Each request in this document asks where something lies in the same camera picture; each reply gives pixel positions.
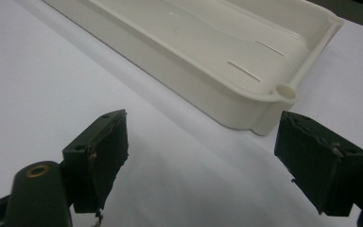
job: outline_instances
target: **white table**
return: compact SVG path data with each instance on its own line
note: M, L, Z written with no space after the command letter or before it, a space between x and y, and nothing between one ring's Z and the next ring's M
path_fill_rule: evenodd
M363 148L363 26L346 22L299 95L292 112ZM102 226L355 226L358 208L319 216L290 182L273 155L276 129L226 129L43 2L0 0L0 198L18 170L60 162L99 115L119 109L130 158Z

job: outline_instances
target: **white plastic tray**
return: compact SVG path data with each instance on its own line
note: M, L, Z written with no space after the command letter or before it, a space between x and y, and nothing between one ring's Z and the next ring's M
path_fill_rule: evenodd
M268 134L343 21L303 0L44 0L220 124Z

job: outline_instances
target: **white surface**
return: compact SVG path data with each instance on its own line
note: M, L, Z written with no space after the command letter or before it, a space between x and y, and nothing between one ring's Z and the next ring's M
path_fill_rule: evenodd
M220 124L262 135L343 24L304 0L44 1Z
M363 26L346 22L292 111L363 148ZM99 115L128 111L130 158L103 226L355 226L319 216L267 137L228 130L42 2L0 0L0 198ZM91 226L89 215L73 215Z

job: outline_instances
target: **tray hole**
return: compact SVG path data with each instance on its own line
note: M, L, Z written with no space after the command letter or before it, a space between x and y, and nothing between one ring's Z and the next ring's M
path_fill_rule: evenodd
M270 50L273 50L274 52L276 52L277 54L279 54L280 56L284 56L284 54L282 54L281 52L279 52L278 50L276 50L275 48L271 47L270 45L267 45L267 44L264 44L262 42L259 42L259 41L256 41L258 44L261 44L263 45L264 47L270 49Z
M75 150L81 150L81 149L85 149L86 148L86 146L85 145L77 145L76 147L75 147Z
M257 80L258 82L261 82L261 80L260 80L258 77L256 77L255 75L253 75L252 73L250 73L250 72L249 72L249 71L247 71L246 69L244 69L244 68L242 68L242 67L238 66L237 64L235 64L235 63L233 63L233 62L231 62L231 61L228 61L228 64L229 64L229 65L231 65L231 66L233 66L234 68L238 69L240 72L242 72L242 73L244 73L244 74L246 74L246 75L250 76L251 78L253 78L253 79Z
M287 99L295 99L297 96L296 91L288 85L279 84L276 86L276 92Z

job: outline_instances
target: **plastic tray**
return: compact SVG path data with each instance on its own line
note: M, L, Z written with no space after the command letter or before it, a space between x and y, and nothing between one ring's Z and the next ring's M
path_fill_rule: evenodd
M220 124L268 134L343 25L301 0L44 0Z

